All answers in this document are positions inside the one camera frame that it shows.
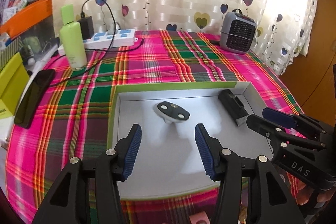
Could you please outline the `person's right hand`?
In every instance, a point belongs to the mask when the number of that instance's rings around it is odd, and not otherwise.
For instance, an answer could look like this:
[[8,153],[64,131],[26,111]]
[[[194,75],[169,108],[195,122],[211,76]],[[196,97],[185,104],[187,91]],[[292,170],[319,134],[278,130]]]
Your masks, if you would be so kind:
[[[305,205],[311,195],[313,194],[314,189],[307,186],[305,183],[301,182],[299,179],[295,178],[289,173],[281,174],[280,177],[284,180],[287,186],[290,189],[292,196],[295,198],[298,205]],[[330,201],[332,196],[335,193],[335,187],[332,187],[326,192],[322,192],[317,197],[317,202],[327,202]]]

